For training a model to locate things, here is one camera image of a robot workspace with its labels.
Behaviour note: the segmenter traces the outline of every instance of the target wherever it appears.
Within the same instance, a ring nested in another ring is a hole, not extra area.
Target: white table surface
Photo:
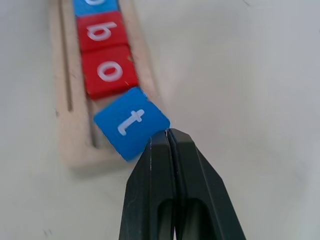
[[[247,239],[320,239],[320,1],[135,2],[172,125]],[[134,165],[61,161],[47,1],[3,1],[0,20],[0,239],[118,239]]]

